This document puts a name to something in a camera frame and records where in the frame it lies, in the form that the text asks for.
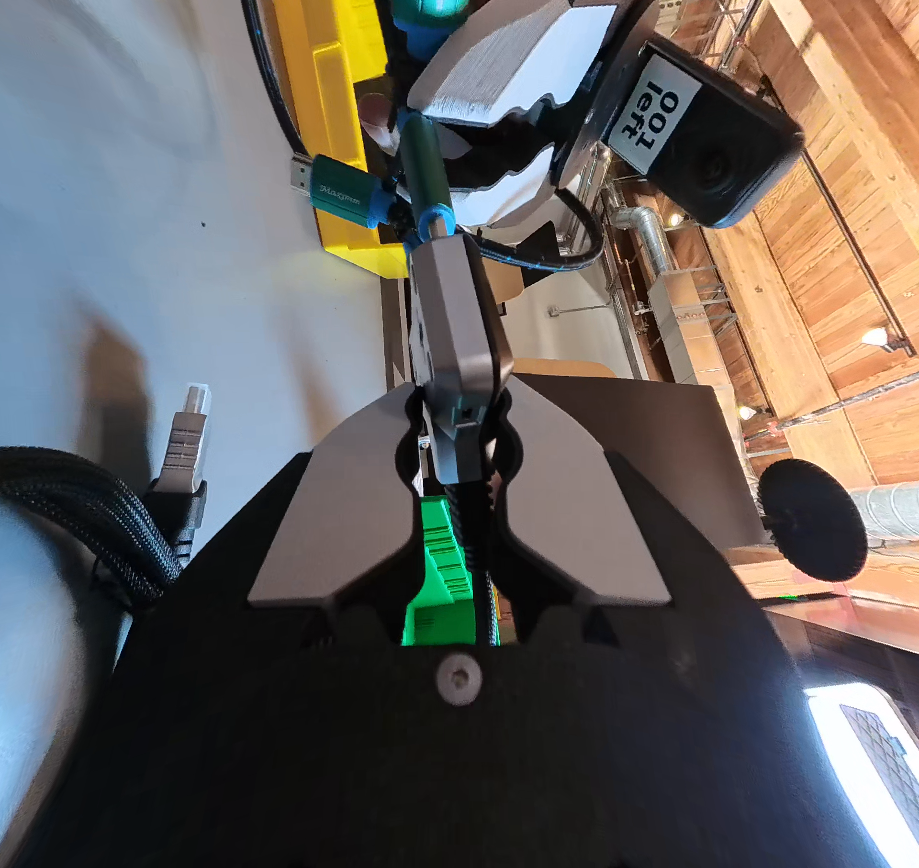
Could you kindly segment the person's left hand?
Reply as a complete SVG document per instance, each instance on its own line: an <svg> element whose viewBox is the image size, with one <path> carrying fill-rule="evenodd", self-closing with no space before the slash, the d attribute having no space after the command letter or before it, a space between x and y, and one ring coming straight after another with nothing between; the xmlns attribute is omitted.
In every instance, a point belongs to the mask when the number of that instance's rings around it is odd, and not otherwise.
<svg viewBox="0 0 919 868"><path fill-rule="evenodd" d="M358 100L359 122L363 131L380 150L394 157L399 148L400 134L391 101L382 93L367 93Z"/></svg>

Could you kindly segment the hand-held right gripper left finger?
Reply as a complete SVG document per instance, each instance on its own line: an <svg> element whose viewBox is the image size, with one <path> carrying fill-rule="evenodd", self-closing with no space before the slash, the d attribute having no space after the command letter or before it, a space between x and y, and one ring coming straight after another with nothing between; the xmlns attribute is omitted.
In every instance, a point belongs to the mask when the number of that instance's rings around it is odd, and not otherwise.
<svg viewBox="0 0 919 868"><path fill-rule="evenodd" d="M247 600L336 619L370 607L403 641L424 581L418 471L420 393L400 385L339 423L310 454Z"/></svg>

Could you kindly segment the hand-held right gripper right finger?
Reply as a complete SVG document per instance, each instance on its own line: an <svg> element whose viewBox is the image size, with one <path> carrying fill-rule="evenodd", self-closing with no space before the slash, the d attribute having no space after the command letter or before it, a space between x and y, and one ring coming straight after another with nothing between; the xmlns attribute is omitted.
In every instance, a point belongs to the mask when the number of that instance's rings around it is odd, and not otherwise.
<svg viewBox="0 0 919 868"><path fill-rule="evenodd" d="M516 638L570 607L658 608L671 593L600 442L517 376L495 407L493 582Z"/></svg>

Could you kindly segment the black adapter hub with cable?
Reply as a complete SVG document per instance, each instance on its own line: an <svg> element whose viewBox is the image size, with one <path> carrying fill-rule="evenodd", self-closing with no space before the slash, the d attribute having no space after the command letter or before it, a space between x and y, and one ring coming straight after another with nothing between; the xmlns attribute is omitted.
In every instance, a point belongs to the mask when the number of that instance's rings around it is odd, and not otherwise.
<svg viewBox="0 0 919 868"><path fill-rule="evenodd" d="M491 499L486 444L513 358L471 237L435 231L409 255L410 351L438 481L447 489L475 602L475 642L493 645L488 570ZM132 611L162 599L179 578L186 535L206 493L201 453L210 393L189 389L174 417L159 477L139 498L74 454L2 448L2 500L57 524L100 559Z"/></svg>

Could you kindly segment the green plastic bin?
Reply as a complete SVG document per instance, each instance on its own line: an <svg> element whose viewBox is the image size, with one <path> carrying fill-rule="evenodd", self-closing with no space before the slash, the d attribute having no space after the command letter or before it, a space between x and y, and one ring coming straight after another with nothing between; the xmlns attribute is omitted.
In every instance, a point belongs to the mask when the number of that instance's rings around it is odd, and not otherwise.
<svg viewBox="0 0 919 868"><path fill-rule="evenodd" d="M474 645L475 611L470 573L455 539L445 497L421 498L425 578L409 603L404 646Z"/></svg>

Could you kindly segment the yellow plastic bin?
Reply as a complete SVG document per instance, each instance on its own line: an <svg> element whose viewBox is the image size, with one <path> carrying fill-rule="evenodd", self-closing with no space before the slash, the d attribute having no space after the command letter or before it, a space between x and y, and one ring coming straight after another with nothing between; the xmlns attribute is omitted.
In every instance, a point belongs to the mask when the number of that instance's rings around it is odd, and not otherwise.
<svg viewBox="0 0 919 868"><path fill-rule="evenodd" d="M396 205L392 183L367 171L357 87L387 66L374 0L273 0L306 149L291 186L312 199L324 249L384 279L407 277L400 242L381 239Z"/></svg>

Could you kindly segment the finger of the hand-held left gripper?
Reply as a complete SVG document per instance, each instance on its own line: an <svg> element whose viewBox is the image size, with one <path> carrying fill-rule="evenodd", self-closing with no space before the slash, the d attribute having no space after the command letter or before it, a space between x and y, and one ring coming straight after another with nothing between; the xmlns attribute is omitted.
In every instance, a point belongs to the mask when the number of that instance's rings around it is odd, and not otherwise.
<svg viewBox="0 0 919 868"><path fill-rule="evenodd" d="M431 58L408 107L440 123L492 127L541 101L566 104L616 11L614 3L490 0Z"/></svg>
<svg viewBox="0 0 919 868"><path fill-rule="evenodd" d="M532 200L544 185L552 143L469 147L445 158L453 216L465 227L489 226Z"/></svg>

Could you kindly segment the wood-rimmed black board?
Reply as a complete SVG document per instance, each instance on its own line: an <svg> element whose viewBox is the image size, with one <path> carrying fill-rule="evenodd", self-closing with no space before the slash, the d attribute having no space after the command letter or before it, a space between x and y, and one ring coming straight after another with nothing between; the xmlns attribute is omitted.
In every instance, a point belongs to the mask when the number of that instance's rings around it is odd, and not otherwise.
<svg viewBox="0 0 919 868"><path fill-rule="evenodd" d="M719 550L766 532L715 389L618 378L599 363L516 358L514 376L622 454Z"/></svg>

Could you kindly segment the black fuzzy round object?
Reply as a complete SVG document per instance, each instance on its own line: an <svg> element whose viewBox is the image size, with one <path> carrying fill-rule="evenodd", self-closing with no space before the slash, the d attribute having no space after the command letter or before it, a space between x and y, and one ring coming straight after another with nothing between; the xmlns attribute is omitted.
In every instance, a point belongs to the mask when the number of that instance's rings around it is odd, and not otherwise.
<svg viewBox="0 0 919 868"><path fill-rule="evenodd" d="M867 562L865 524L846 488L812 462L791 458L764 470L758 486L764 529L806 576L843 583Z"/></svg>

